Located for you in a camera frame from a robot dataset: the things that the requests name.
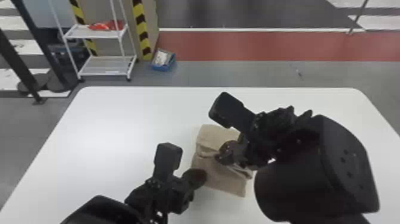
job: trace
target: robotic arm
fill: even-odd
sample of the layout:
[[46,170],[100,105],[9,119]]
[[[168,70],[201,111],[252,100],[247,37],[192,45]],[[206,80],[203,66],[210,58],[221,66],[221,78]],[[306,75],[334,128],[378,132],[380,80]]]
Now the robotic arm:
[[223,92],[210,118],[240,131],[215,159],[257,170],[254,191],[271,220],[291,223],[368,223],[379,209],[367,153],[346,128],[293,107],[254,114]]
[[[215,159],[257,170],[254,191],[262,212],[276,222],[293,224],[366,224],[362,213],[378,211],[379,199],[367,153],[340,124],[308,110],[294,108],[254,114],[223,92],[209,116],[240,131],[237,141],[222,145]],[[62,224],[166,224],[168,214],[182,214],[194,190],[206,181],[203,170],[190,169],[181,178],[182,149],[159,144],[154,172],[124,203],[96,196]]]

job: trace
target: red floor stripe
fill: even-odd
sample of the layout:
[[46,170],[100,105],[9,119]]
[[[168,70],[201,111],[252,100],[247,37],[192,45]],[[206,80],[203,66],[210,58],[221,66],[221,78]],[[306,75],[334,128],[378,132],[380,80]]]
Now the red floor stripe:
[[161,32],[185,61],[400,61],[400,33]]

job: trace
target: white table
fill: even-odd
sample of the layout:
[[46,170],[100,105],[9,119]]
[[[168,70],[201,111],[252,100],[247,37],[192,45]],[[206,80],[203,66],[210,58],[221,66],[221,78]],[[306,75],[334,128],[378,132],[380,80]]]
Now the white table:
[[[160,142],[183,148],[181,175],[189,166],[202,124],[220,92],[252,111],[293,105],[313,109],[347,127],[366,147],[381,210],[373,224],[400,223],[400,138],[358,90],[336,88],[142,88],[92,87],[75,97],[0,212],[1,224],[57,224],[102,194],[123,201],[149,178]],[[258,208],[248,184],[239,198],[202,188],[170,223],[273,223]]]

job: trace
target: yellow and black striped pole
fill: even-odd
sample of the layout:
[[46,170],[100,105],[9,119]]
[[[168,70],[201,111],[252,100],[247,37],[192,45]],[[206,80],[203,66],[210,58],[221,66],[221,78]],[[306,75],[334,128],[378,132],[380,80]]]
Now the yellow and black striped pole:
[[[78,0],[70,0],[70,4],[71,4],[71,7],[72,7],[72,11],[74,12],[76,21],[79,24],[85,25],[86,24],[85,17],[83,16],[82,9],[79,7]],[[91,53],[94,56],[97,56],[96,45],[93,42],[93,40],[92,39],[85,39],[85,41],[86,41],[86,46],[90,49]]]
[[136,33],[139,37],[140,50],[144,60],[151,60],[151,47],[149,41],[149,33],[147,32],[147,23],[145,13],[143,11],[142,0],[132,0],[133,16],[136,21]]

